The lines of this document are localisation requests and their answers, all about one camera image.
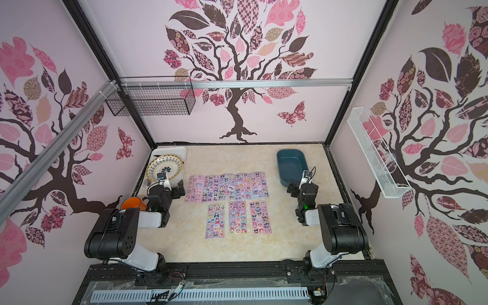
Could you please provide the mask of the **pink sticker sheet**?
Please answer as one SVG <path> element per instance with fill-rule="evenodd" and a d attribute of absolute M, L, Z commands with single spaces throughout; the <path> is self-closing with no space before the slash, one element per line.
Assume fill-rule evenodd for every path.
<path fill-rule="evenodd" d="M 189 177 L 188 190 L 184 198 L 185 203 L 201 203 L 203 201 L 204 182 L 204 175 L 192 175 Z"/>

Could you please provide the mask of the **teal plastic storage box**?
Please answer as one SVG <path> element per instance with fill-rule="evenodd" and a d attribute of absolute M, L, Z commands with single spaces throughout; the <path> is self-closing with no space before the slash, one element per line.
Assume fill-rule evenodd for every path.
<path fill-rule="evenodd" d="M 303 172 L 309 170 L 304 153 L 298 149 L 279 150 L 277 164 L 280 183 L 285 188 L 300 183 Z"/>

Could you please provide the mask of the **character sticker sheet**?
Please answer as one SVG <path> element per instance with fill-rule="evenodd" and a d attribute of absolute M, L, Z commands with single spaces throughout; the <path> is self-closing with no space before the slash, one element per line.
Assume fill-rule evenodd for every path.
<path fill-rule="evenodd" d="M 252 220 L 252 231 L 255 235 L 272 234 L 269 221 L 268 205 L 266 201 L 251 202 L 250 213 Z"/>
<path fill-rule="evenodd" d="M 219 175 L 207 175 L 203 185 L 203 202 L 218 202 L 219 200 Z"/>
<path fill-rule="evenodd" d="M 219 178 L 219 201 L 236 198 L 235 174 L 222 174 Z"/>
<path fill-rule="evenodd" d="M 252 198 L 269 197 L 268 183 L 264 172 L 253 172 L 250 174 Z"/>

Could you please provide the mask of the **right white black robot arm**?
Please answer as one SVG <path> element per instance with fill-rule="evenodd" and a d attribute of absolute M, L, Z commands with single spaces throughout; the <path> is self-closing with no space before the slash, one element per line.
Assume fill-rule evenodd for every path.
<path fill-rule="evenodd" d="M 308 269 L 325 269 L 346 255 L 368 249 L 367 234 L 352 204 L 316 203 L 318 186 L 312 182 L 289 184 L 287 193 L 297 198 L 296 217 L 300 224 L 319 227 L 321 243 L 307 251 L 303 264 Z"/>

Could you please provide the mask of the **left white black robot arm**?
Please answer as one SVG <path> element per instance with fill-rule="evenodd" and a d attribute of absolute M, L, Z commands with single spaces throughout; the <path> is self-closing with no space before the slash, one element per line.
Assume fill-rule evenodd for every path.
<path fill-rule="evenodd" d="M 185 194 L 182 180 L 175 188 L 166 180 L 159 181 L 147 188 L 148 211 L 138 207 L 103 210 L 85 241 L 85 256 L 124 264 L 141 272 L 167 274 L 164 256 L 138 244 L 137 233 L 139 229 L 166 227 L 172 201 Z"/>

